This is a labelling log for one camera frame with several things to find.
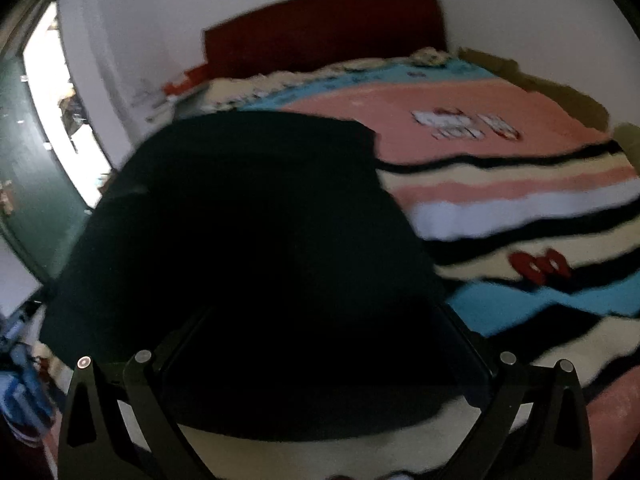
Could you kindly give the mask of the dark red headboard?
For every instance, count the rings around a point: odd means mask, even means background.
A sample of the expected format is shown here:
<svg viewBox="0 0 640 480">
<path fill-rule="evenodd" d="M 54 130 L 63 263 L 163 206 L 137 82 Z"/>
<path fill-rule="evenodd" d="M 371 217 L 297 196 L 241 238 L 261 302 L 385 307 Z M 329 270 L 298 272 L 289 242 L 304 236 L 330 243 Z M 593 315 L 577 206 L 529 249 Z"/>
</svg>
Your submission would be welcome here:
<svg viewBox="0 0 640 480">
<path fill-rule="evenodd" d="M 282 0 L 204 32 L 206 76 L 310 73 L 357 58 L 447 49 L 438 0 Z"/>
</svg>

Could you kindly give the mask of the olive green mattress edge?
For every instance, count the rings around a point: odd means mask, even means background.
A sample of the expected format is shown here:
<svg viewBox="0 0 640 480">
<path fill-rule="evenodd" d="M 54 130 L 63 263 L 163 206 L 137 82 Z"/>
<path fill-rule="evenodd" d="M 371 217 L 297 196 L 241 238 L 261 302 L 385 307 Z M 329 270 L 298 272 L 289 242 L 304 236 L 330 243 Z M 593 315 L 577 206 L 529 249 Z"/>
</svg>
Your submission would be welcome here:
<svg viewBox="0 0 640 480">
<path fill-rule="evenodd" d="M 584 126 L 609 133 L 620 144 L 631 165 L 639 170 L 639 127 L 630 122 L 613 125 L 608 110 L 593 99 L 566 84 L 523 73 L 518 62 L 510 58 L 499 58 L 497 55 L 460 48 L 458 58 L 483 67 L 488 72 L 510 81 L 511 84 L 528 92 L 538 92 L 556 104 Z"/>
</svg>

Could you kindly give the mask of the black hooded jacket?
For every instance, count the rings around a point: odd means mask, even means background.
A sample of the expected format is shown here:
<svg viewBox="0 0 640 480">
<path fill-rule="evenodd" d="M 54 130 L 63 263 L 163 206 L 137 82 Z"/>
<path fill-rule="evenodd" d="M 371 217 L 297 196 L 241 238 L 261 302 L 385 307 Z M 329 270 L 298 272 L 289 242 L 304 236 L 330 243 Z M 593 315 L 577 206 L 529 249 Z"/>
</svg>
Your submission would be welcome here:
<svg viewBox="0 0 640 480">
<path fill-rule="evenodd" d="M 66 364 L 148 350 L 172 419 L 227 436 L 373 434 L 478 393 L 454 285 L 378 178 L 353 120 L 180 120 L 122 167 L 40 333 Z"/>
</svg>

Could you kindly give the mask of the orange box on shelf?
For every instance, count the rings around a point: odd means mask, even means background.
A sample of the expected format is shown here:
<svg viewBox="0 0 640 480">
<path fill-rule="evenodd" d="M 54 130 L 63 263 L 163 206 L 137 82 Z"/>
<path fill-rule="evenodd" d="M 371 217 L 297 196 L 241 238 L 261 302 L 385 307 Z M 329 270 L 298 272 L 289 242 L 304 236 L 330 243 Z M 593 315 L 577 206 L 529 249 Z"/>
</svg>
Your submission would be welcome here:
<svg viewBox="0 0 640 480">
<path fill-rule="evenodd" d="M 209 67 L 207 63 L 201 64 L 186 70 L 171 81 L 163 85 L 163 92 L 166 96 L 181 96 L 198 87 L 200 84 L 209 81 Z"/>
</svg>

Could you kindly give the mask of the green door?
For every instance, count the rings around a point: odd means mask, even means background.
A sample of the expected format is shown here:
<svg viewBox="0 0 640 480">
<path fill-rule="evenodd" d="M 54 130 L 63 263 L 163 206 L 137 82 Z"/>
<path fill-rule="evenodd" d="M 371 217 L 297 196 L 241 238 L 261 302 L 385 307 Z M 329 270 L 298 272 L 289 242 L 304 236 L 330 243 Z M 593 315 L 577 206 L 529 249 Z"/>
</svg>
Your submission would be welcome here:
<svg viewBox="0 0 640 480">
<path fill-rule="evenodd" d="M 1 61 L 1 235 L 39 281 L 60 274 L 89 209 L 67 177 L 30 94 L 23 59 Z"/>
</svg>

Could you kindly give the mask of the pink Hello Kitty blanket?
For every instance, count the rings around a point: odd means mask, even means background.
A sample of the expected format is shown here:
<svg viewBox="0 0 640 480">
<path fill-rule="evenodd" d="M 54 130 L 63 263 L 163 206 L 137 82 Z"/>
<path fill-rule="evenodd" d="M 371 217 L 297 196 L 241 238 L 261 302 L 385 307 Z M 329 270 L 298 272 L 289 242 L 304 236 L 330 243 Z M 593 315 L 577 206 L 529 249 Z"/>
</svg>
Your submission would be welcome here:
<svg viewBox="0 0 640 480">
<path fill-rule="evenodd" d="M 620 144 L 457 58 L 220 80 L 215 90 L 216 100 L 168 126 L 285 112 L 373 130 L 378 178 L 434 250 L 436 275 L 454 285 L 451 309 L 498 351 L 541 366 L 572 362 L 590 479 L 638 477 L 639 176 Z M 180 424 L 157 397 L 212 479 L 421 479 L 480 416 L 454 396 L 410 426 L 256 440 Z"/>
</svg>

